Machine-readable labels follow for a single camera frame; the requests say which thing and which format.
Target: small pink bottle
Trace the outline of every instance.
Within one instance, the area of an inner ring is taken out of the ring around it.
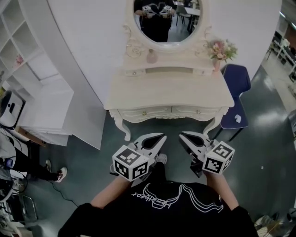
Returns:
[[[153,49],[149,49],[149,53],[147,54],[147,62],[148,63],[157,62],[157,54]]]

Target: curved table leg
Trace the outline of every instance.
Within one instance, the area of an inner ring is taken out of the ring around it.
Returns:
[[[109,111],[110,115],[112,118],[114,118],[115,121],[115,125],[117,128],[119,128],[121,131],[123,131],[125,133],[125,141],[130,141],[130,130],[129,128],[123,123],[123,119],[120,115],[120,113],[118,112],[117,109],[111,109]]]
[[[209,138],[208,136],[208,132],[213,130],[214,128],[216,128],[220,123],[221,120],[223,118],[223,115],[226,114],[228,112],[228,108],[222,108],[217,115],[214,117],[214,119],[210,122],[210,124],[208,126],[206,126],[206,128],[203,131],[203,134]]]

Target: white wall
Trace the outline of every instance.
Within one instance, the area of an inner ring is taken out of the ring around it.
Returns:
[[[125,0],[48,0],[58,26],[94,91],[106,102],[115,67],[122,63]],[[230,63],[253,78],[276,29],[281,0],[208,0],[213,32],[238,47]]]
[[[280,15],[277,22],[276,31],[284,37],[286,35],[288,25],[289,23],[286,21],[286,19]]]

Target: oval mirror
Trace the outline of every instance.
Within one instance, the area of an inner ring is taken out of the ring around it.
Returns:
[[[141,32],[160,43],[179,43],[196,29],[199,0],[134,0],[134,16]]]

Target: sneaker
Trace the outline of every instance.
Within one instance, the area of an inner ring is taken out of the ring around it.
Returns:
[[[155,163],[161,162],[164,165],[167,163],[167,156],[166,154],[159,154],[159,156],[155,159]]]
[[[45,168],[46,168],[49,172],[51,172],[51,162],[50,162],[50,160],[46,160],[46,162],[45,162]]]
[[[56,182],[57,183],[60,183],[66,177],[66,175],[67,175],[67,168],[66,167],[61,168],[57,172],[57,175],[58,175],[58,180]]]

